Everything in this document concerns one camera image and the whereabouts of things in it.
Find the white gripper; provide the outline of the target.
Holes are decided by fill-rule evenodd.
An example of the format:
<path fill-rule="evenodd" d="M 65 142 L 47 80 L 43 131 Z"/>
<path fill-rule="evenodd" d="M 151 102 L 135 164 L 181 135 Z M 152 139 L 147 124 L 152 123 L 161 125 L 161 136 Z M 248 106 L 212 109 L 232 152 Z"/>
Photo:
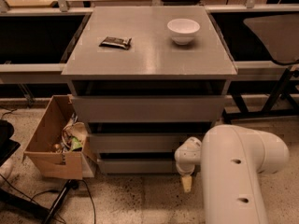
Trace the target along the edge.
<path fill-rule="evenodd" d="M 202 142 L 196 137 L 189 137 L 176 151 L 175 161 L 178 173 L 183 175 L 181 184 L 185 193 L 192 190 L 191 174 L 195 166 L 201 163 Z"/>

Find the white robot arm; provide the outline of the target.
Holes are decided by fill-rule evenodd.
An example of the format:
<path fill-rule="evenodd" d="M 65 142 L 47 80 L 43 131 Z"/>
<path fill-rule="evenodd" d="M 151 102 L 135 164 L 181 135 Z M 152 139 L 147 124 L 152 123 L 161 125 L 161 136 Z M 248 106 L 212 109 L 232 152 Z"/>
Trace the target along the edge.
<path fill-rule="evenodd" d="M 258 175 L 279 172 L 289 157 L 280 137 L 226 124 L 201 140 L 188 138 L 175 152 L 185 191 L 201 168 L 206 224 L 268 224 Z"/>

